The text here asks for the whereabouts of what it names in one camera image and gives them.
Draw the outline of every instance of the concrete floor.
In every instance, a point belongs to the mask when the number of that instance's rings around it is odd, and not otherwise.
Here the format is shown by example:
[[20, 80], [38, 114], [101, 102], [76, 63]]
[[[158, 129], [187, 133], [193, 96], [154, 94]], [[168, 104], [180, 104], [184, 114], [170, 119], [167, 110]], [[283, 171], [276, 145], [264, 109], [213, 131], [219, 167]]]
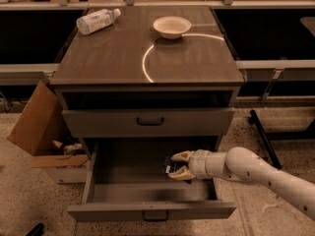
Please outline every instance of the concrete floor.
[[[220, 150], [242, 146], [268, 157], [251, 108], [237, 108]], [[303, 130], [315, 108], [255, 108], [266, 131]], [[265, 187], [219, 180], [222, 199], [235, 202], [229, 219], [77, 223], [67, 206], [81, 202], [84, 185], [55, 184], [41, 169], [30, 169], [31, 157], [7, 141], [20, 113], [0, 114], [0, 235], [26, 235], [42, 222], [44, 235], [315, 235], [315, 222]], [[315, 183], [315, 141], [273, 142], [283, 170]]]

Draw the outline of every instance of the white bowl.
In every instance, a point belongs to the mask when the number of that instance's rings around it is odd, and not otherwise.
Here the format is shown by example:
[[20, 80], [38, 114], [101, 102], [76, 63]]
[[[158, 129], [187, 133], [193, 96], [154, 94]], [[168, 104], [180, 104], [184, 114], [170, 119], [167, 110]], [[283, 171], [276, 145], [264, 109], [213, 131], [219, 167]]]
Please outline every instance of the white bowl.
[[154, 22], [154, 29], [167, 39], [179, 38], [190, 28], [190, 22], [180, 17], [164, 17]]

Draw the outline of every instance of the cardboard flap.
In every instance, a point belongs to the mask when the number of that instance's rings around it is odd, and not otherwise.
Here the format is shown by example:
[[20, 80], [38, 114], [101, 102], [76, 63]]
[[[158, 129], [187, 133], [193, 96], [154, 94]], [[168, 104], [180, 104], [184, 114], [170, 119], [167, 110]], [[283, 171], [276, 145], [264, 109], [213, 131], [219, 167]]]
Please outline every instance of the cardboard flap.
[[31, 168], [81, 166], [87, 161], [88, 156], [85, 154], [33, 156], [31, 158]]
[[63, 141], [69, 132], [61, 112], [57, 96], [39, 81], [7, 139], [31, 155], [54, 154], [52, 141]]

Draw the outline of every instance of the bottle cap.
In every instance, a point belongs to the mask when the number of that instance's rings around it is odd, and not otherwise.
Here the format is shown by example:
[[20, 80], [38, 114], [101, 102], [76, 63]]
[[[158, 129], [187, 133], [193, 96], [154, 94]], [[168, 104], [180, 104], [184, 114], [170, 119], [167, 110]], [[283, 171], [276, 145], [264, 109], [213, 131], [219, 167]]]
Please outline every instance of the bottle cap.
[[113, 10], [113, 14], [114, 14], [114, 17], [116, 19], [116, 18], [118, 18], [121, 15], [121, 12], [120, 12], [119, 9], [115, 9], [115, 10]]

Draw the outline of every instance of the open cardboard box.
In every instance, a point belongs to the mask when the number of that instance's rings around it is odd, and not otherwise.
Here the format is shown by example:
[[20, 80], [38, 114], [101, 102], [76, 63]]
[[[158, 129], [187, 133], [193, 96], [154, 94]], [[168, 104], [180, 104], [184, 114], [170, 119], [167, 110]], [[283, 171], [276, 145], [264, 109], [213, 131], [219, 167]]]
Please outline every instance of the open cardboard box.
[[88, 157], [58, 154], [53, 147], [52, 141], [68, 135], [57, 96], [40, 81], [7, 139], [31, 154], [31, 167], [42, 168], [55, 182], [85, 182]]

